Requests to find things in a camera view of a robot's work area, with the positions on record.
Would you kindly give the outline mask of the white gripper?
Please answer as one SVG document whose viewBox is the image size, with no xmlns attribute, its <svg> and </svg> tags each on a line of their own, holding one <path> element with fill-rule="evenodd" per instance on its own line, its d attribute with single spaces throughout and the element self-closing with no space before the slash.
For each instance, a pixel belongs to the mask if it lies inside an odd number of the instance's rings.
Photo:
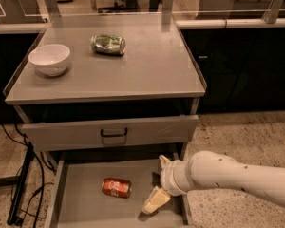
<svg viewBox="0 0 285 228">
<path fill-rule="evenodd" d="M 185 195 L 190 190 L 190 181 L 186 175 L 186 161 L 170 161 L 164 155 L 159 155 L 161 166 L 161 187 L 155 186 L 149 198 L 142 207 L 142 211 L 153 214 L 171 200 L 171 196 Z"/>
</svg>

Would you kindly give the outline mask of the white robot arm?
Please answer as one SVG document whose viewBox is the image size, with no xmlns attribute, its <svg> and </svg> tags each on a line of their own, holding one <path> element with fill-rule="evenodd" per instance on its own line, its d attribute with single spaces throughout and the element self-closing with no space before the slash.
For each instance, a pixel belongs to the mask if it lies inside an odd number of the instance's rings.
<svg viewBox="0 0 285 228">
<path fill-rule="evenodd" d="M 160 156 L 160 186 L 151 191 L 142 211 L 152 214 L 171 198 L 193 190 L 234 189 L 285 207 L 285 168 L 240 163 L 210 151 L 186 161 Z"/>
</svg>

